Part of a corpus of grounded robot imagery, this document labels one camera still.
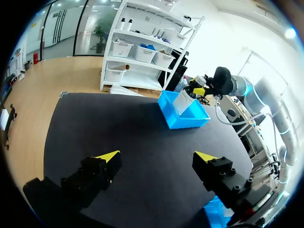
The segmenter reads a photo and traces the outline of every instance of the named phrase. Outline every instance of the white storage bin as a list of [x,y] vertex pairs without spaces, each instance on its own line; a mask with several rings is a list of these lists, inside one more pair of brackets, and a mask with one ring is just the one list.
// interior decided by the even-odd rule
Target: white storage bin
[[141,0],[165,11],[171,12],[180,0]]
[[155,56],[157,51],[143,48],[141,46],[136,45],[135,49],[135,59],[137,61],[145,62],[145,63],[151,63],[153,57]]
[[108,67],[105,72],[105,81],[106,82],[121,82],[126,70],[110,70]]
[[157,52],[153,58],[153,62],[155,63],[155,65],[168,68],[173,59],[175,59],[175,57],[172,55],[166,55],[162,52]]
[[128,57],[134,44],[113,41],[113,56]]
[[183,44],[184,40],[187,39],[182,34],[169,29],[165,29],[163,38],[167,39],[169,43],[177,47],[180,47]]

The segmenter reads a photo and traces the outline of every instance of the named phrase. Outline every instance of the white bottle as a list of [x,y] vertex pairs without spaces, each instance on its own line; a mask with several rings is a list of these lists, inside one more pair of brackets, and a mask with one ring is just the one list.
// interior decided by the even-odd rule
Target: white bottle
[[[206,84],[206,80],[204,79],[203,76],[197,76],[195,78],[195,81],[192,82],[188,87],[193,87],[194,88],[200,88],[203,87]],[[196,98],[192,98],[188,93],[186,89],[183,89],[177,98],[172,102],[173,107],[178,115],[182,115],[183,112],[186,111],[186,109],[195,101]]]
[[122,21],[120,21],[120,22],[117,24],[117,29],[123,30],[123,28],[124,28],[124,22],[125,22],[125,18],[123,18]]
[[130,28],[132,26],[132,22],[133,22],[133,18],[129,20],[128,25],[127,25],[127,27],[125,29],[126,31],[130,31]]
[[188,85],[188,82],[187,82],[187,77],[184,76],[180,81],[179,83],[177,84],[177,86],[175,87],[174,91],[179,93],[185,86]]

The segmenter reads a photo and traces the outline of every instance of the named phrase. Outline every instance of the black table surface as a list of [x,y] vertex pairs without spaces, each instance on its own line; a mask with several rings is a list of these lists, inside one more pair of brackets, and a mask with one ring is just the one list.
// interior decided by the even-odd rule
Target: black table surface
[[211,117],[205,126],[170,130],[155,98],[64,95],[47,133],[44,175],[60,186],[85,157],[120,150],[112,184],[81,213],[119,228],[204,227],[192,221],[214,193],[192,169],[194,151],[227,157],[245,178],[252,167],[232,126],[218,121],[214,107],[204,108]]

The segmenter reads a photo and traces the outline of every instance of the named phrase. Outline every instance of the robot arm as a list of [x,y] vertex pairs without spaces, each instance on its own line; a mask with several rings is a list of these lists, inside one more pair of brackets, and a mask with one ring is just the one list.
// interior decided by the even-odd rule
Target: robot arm
[[288,183],[290,168],[296,161],[299,148],[295,125],[282,96],[274,90],[275,82],[269,82],[267,78],[263,77],[253,86],[244,77],[232,76],[224,67],[218,67],[213,78],[205,75],[205,79],[206,85],[209,87],[206,89],[205,95],[212,94],[220,98],[223,95],[244,96],[245,107],[252,115],[259,113],[263,107],[269,106],[273,122],[285,144],[285,148],[281,148],[278,152],[281,166],[276,191],[279,196],[282,196]]

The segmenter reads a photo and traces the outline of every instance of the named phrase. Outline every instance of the blue plastic bin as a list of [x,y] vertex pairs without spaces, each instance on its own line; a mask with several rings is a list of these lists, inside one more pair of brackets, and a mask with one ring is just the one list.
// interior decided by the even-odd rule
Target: blue plastic bin
[[204,206],[211,228],[226,228],[231,216],[224,217],[224,204],[217,196]]
[[172,102],[178,94],[179,93],[176,92],[163,90],[157,102],[170,129],[202,127],[210,120],[208,113],[198,100],[195,100],[189,108],[179,116],[172,105]]

